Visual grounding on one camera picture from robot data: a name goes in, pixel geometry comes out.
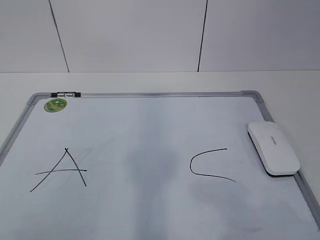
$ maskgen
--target whiteboard frame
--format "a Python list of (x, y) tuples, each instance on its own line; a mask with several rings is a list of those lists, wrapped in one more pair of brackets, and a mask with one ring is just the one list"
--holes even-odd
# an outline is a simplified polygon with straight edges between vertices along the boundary
[[(162, 92), (162, 93), (81, 93), (81, 98), (174, 98), (174, 97), (249, 97), (253, 98), (256, 102), (263, 119), (268, 122), (274, 122), (274, 119), (270, 115), (265, 101), (261, 94), (254, 90), (243, 90), (243, 91), (229, 91), (229, 92)], [(33, 94), (26, 107), (21, 113), (20, 117), (16, 121), (9, 135), (5, 139), (2, 147), (0, 148), (0, 167), (5, 160), (8, 152), (14, 144), (18, 134), (23, 128), (29, 115), (34, 109), (35, 105), (41, 99), (52, 98), (50, 92), (39, 92)], [(302, 169), (300, 169), (294, 176), (294, 179), (314, 217), (314, 220), (320, 230), (320, 206), (315, 195), (313, 194), (309, 184), (307, 183)]]

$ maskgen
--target whiteboard eraser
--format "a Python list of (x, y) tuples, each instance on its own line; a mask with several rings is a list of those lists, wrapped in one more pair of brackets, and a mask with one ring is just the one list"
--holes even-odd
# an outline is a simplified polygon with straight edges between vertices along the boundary
[(300, 169), (297, 156), (274, 122), (250, 122), (248, 132), (269, 175), (291, 176)]

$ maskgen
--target round sticker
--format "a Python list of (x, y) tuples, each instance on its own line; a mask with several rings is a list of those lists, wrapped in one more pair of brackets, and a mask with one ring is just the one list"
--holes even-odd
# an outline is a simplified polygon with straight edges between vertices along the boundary
[(68, 104), (67, 100), (65, 100), (65, 99), (55, 98), (55, 99), (48, 101), (44, 105), (44, 110), (46, 110), (49, 113), (56, 113), (56, 112), (59, 112), (62, 109), (64, 109), (67, 106), (67, 104)]

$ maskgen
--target black marker line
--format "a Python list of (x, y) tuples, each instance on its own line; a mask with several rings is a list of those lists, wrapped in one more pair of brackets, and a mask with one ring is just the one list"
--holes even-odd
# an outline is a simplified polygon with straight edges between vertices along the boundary
[(65, 151), (66, 151), (66, 153), (70, 156), (70, 158), (72, 159), (74, 165), (76, 166), (76, 169), (78, 170), (78, 172), (79, 172), (79, 174), (80, 174), (80, 176), (81, 176), (81, 178), (82, 178), (82, 181), (83, 181), (84, 185), (87, 186), (86, 181), (85, 181), (84, 177), (82, 176), (81, 171), (80, 171), (80, 169), (79, 169), (76, 161), (75, 161), (74, 158), (71, 156), (71, 154), (68, 152), (68, 148), (65, 148)]
[[(60, 172), (60, 171), (83, 171), (83, 172), (86, 172), (88, 170), (85, 170), (85, 169), (61, 169), (61, 170), (54, 170), (54, 171), (51, 171), (51, 172)], [(44, 171), (44, 172), (39, 172), (39, 173), (35, 173), (34, 175), (39, 175), (39, 174), (46, 174), (46, 173), (50, 173), (49, 171)]]
[(51, 173), (53, 170), (55, 170), (55, 168), (58, 166), (58, 164), (62, 161), (62, 159), (65, 157), (66, 153), (68, 151), (68, 148), (65, 148), (65, 152), (62, 156), (62, 158), (57, 162), (57, 164), (51, 169), (51, 171), (34, 187), (32, 188), (32, 190), (30, 191), (30, 193), (35, 190)]
[(196, 173), (196, 172), (194, 172), (194, 171), (192, 170), (191, 165), (192, 165), (192, 161), (193, 161), (193, 159), (194, 159), (195, 157), (197, 157), (197, 156), (199, 156), (199, 155), (201, 155), (201, 154), (206, 154), (206, 153), (215, 152), (215, 151), (222, 151), (222, 150), (227, 150), (227, 149), (226, 149), (226, 148), (221, 148), (221, 149), (215, 149), (215, 150), (210, 150), (210, 151), (204, 151), (204, 152), (201, 152), (201, 153), (195, 155), (193, 158), (191, 158), (191, 161), (190, 161), (190, 171), (191, 171), (193, 174), (195, 174), (195, 175), (207, 176), (207, 177), (214, 177), (214, 178), (221, 178), (221, 179), (228, 179), (228, 180), (236, 183), (235, 180), (232, 180), (231, 178), (228, 178), (228, 177), (225, 177), (225, 176), (216, 176), (216, 175), (209, 175), (209, 174), (201, 174), (201, 173)]

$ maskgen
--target table surface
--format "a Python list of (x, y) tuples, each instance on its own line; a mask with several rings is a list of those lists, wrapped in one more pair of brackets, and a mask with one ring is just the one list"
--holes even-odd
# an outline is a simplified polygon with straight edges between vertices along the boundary
[(261, 93), (274, 121), (296, 153), (320, 202), (320, 71), (162, 72), (162, 73), (0, 73), (0, 144), (30, 96), (38, 92)]

